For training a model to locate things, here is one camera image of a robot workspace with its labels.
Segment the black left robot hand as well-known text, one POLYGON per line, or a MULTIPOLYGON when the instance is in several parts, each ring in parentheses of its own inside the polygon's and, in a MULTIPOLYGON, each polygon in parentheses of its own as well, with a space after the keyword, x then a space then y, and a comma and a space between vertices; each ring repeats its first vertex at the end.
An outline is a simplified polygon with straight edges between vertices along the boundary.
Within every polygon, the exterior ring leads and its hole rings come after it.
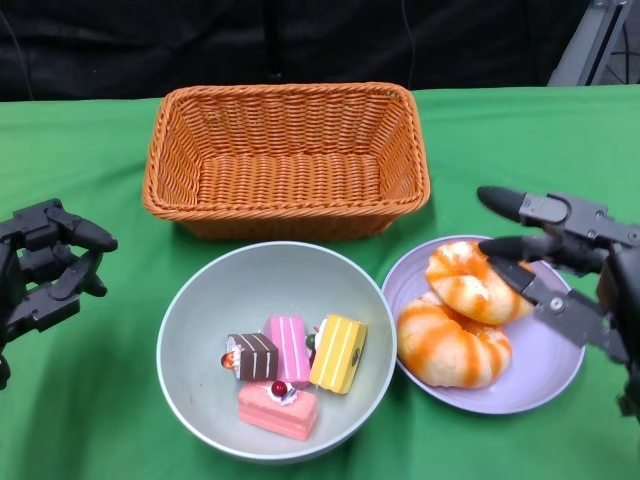
POLYGON ((118 248, 99 225, 50 199, 1 223, 1 346, 74 316, 79 297, 107 294, 97 275, 103 255, 118 248))

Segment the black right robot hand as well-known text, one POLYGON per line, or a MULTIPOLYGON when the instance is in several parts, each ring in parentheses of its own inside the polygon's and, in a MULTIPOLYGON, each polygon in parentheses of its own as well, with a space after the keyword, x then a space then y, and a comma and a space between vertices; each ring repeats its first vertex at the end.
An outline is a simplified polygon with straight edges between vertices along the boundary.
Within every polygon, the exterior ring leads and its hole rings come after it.
POLYGON ((539 320, 573 344, 592 345, 626 367, 617 398, 622 415, 639 415, 639 228, 614 220, 605 205, 565 193, 536 195, 481 186, 480 202, 528 227, 532 236, 483 240, 491 268, 534 308, 539 320), (595 300, 577 290, 560 293, 526 270, 544 260, 578 276, 599 277, 595 300))

